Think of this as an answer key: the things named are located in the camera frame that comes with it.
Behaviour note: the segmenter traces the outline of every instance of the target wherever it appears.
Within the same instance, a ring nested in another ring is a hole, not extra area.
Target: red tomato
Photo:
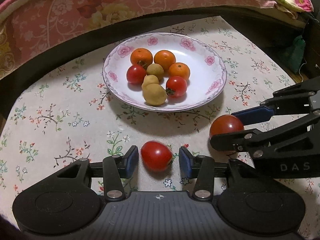
[[[215,134],[243,131],[242,122],[231,114],[219,116],[210,127],[210,138]]]
[[[187,91],[187,82],[184,78],[174,76],[170,77],[165,84],[165,91],[167,95],[172,98],[183,96]]]
[[[142,84],[146,74],[147,72],[142,66],[134,64],[128,68],[127,81],[133,85]]]
[[[164,171],[172,160],[172,153],[167,146],[150,141],[141,148],[141,157],[144,165],[151,171]]]

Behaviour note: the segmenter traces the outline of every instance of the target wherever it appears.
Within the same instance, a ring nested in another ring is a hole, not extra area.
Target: green bag
[[[295,74],[297,74],[300,69],[305,46],[306,42],[300,35],[293,40],[290,47],[278,53],[279,60]]]

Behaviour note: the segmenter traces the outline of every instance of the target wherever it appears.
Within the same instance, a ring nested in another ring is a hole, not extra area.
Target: tomato stem
[[[166,88],[165,92],[167,93],[168,96],[173,96],[175,91],[171,88]]]
[[[143,60],[139,60],[137,64],[143,67],[144,69],[147,69],[147,63],[144,62]]]

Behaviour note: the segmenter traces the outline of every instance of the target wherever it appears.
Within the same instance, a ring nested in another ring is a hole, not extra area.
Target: tablecloth
[[[273,91],[294,82],[221,17],[185,22],[154,32],[188,35],[214,48],[228,71],[223,92],[205,106],[180,113],[148,112],[124,104],[110,93],[101,74],[105,57],[119,42],[53,70],[17,99],[0,137],[0,207],[12,223],[15,223],[12,202],[22,190],[78,158],[99,162],[110,155],[125,154],[131,145],[140,149],[150,140],[162,142],[172,150],[172,167],[163,173],[150,174],[139,160],[132,179],[123,179],[126,193],[192,191],[194,180],[180,175],[177,157],[182,145],[193,155],[212,156],[217,162],[236,157],[252,165],[247,153],[227,156],[213,150],[208,140],[210,124],[220,115],[257,106],[270,98]],[[247,129],[266,131],[298,117],[275,116]],[[320,180],[280,181],[306,202],[300,234],[306,238],[317,236]],[[214,193],[220,194],[226,186],[225,179],[215,179]],[[103,194],[102,179],[93,180],[92,189]]]

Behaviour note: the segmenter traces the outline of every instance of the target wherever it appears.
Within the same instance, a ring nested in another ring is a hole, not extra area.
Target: circular pad
[[[220,195],[218,209],[231,226],[258,236],[284,235],[296,230],[305,214],[304,201],[297,193],[230,189]]]
[[[12,211],[20,228],[41,235],[63,235],[93,221],[100,211],[100,198],[84,185],[59,181],[50,189],[40,184],[24,190],[14,200]]]

